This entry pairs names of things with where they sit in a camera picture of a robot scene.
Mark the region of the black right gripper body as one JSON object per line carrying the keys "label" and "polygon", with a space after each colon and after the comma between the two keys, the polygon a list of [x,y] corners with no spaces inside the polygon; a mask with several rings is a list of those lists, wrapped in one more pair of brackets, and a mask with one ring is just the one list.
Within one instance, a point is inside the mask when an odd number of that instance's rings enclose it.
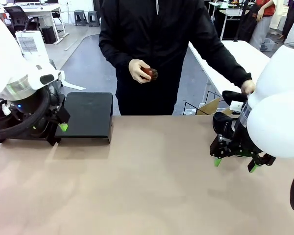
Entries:
{"label": "black right gripper body", "polygon": [[242,156],[252,157],[262,153],[251,140],[246,128],[238,128],[233,137],[226,138],[224,135],[217,134],[210,145],[210,155],[214,157]]}

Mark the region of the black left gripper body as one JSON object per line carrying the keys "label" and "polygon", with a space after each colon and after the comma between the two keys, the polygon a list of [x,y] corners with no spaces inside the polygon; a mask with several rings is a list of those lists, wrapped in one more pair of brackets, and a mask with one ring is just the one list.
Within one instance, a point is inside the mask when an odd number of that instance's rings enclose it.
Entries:
{"label": "black left gripper body", "polygon": [[53,135],[58,127],[55,112],[59,106],[64,105],[64,95],[56,88],[42,88],[23,100],[13,101],[18,110],[19,121],[28,119],[32,114],[38,113],[39,118],[32,127],[27,128],[21,137],[47,137]]}

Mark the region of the person's right hand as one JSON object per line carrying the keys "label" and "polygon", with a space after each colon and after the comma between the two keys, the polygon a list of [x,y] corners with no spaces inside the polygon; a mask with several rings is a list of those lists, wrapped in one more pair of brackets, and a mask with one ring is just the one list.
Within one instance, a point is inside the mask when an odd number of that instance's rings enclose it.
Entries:
{"label": "person's right hand", "polygon": [[144,61],[139,59],[132,59],[128,64],[129,72],[132,78],[140,84],[151,81],[150,75],[142,71],[144,69],[150,69],[150,66]]}

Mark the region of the person's left hand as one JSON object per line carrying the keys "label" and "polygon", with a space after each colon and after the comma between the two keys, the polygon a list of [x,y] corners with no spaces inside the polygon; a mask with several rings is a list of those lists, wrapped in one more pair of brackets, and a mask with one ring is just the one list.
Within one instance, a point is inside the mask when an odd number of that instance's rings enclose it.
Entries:
{"label": "person's left hand", "polygon": [[252,80],[245,81],[241,86],[241,92],[250,95],[255,91],[255,84]]}

